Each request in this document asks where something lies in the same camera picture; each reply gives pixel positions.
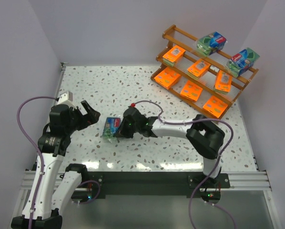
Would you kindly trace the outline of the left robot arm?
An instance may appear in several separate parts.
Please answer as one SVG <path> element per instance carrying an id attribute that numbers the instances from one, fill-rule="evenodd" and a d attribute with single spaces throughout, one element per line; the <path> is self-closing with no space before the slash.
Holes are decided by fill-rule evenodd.
<path id="1" fill-rule="evenodd" d="M 38 142 L 33 143 L 38 156 L 30 195 L 22 214 L 12 219 L 11 228 L 60 229 L 63 211 L 76 188 L 94 183 L 100 191 L 100 183 L 90 179 L 83 164 L 68 165 L 61 183 L 55 186 L 71 135 L 97 123 L 100 117 L 87 101 L 81 104 L 86 114 L 82 114 L 70 99 L 58 98 L 51 108 L 49 123 Z"/>

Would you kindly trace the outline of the orange sponge box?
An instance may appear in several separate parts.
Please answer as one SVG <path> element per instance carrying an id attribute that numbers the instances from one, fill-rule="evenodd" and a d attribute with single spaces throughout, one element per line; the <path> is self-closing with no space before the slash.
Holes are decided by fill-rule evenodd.
<path id="1" fill-rule="evenodd" d="M 209 62 L 199 59 L 187 69 L 187 74 L 198 80 L 208 72 L 210 66 Z"/>
<path id="2" fill-rule="evenodd" d="M 178 45 L 175 45 L 163 55 L 163 61 L 167 65 L 174 67 L 174 65 L 183 57 L 184 53 L 185 49 Z"/>
<path id="3" fill-rule="evenodd" d="M 227 109 L 228 104 L 218 99 L 215 96 L 211 96 L 209 100 L 203 105 L 203 109 L 212 114 L 216 118 L 220 118 L 224 111 Z"/>
<path id="4" fill-rule="evenodd" d="M 231 91 L 232 76 L 222 70 L 217 73 L 213 90 L 221 93 L 228 94 Z"/>

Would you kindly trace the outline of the green sponge pack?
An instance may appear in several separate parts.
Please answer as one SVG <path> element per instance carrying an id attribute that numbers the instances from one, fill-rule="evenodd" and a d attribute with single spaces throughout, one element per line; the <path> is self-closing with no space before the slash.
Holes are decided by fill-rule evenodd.
<path id="1" fill-rule="evenodd" d="M 245 48 L 239 53 L 232 56 L 227 64 L 228 72 L 237 78 L 245 73 L 249 68 L 253 67 L 254 63 L 260 58 L 260 55 L 251 48 Z"/>

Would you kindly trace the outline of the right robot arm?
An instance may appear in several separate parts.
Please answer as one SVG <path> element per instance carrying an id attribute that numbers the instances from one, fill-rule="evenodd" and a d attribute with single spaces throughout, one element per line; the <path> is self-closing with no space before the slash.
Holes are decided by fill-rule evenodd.
<path id="1" fill-rule="evenodd" d="M 197 153 L 203 157 L 203 174 L 216 179 L 221 166 L 216 165 L 225 133 L 205 116 L 198 114 L 193 120 L 161 121 L 157 116 L 146 117 L 135 107 L 123 113 L 119 128 L 113 134 L 117 138 L 133 138 L 135 133 L 144 137 L 177 137 L 187 139 Z"/>

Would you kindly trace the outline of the blue sponge pack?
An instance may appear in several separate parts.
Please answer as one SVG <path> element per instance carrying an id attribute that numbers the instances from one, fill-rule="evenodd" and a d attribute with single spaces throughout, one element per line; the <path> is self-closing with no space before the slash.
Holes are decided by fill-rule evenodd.
<path id="1" fill-rule="evenodd" d="M 215 31 L 198 39 L 196 41 L 196 49 L 200 54 L 209 56 L 222 50 L 226 42 L 227 39 Z"/>
<path id="2" fill-rule="evenodd" d="M 120 127 L 121 122 L 122 122 L 122 117 L 120 115 L 106 117 L 102 132 L 102 139 L 105 143 L 117 142 L 117 137 L 115 137 L 114 134 L 117 132 L 118 128 Z"/>

